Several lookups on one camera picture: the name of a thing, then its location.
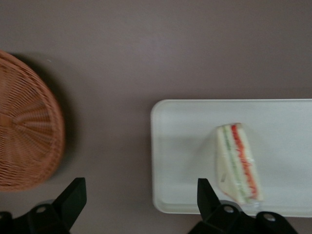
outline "white tray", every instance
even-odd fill
[[[259,211],[312,217],[312,99],[164,100],[152,110],[153,201],[165,213],[198,214],[197,179],[215,181],[215,128],[242,122],[265,200]]]

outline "gray surface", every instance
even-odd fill
[[[0,48],[53,89],[70,134],[45,184],[0,193],[21,215],[87,180],[74,234],[187,233],[152,205],[150,111],[166,98],[312,98],[312,2],[2,0]],[[299,233],[311,219],[290,218]]]

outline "white bread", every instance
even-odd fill
[[[254,158],[241,123],[217,128],[217,179],[220,189],[240,205],[263,200]]]

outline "brown wicker basket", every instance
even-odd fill
[[[0,191],[26,190],[57,169],[65,144],[59,105],[38,75],[0,50]]]

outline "wicker basket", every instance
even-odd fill
[[[0,51],[0,191],[44,182],[57,169],[64,143],[51,91],[26,64]]]

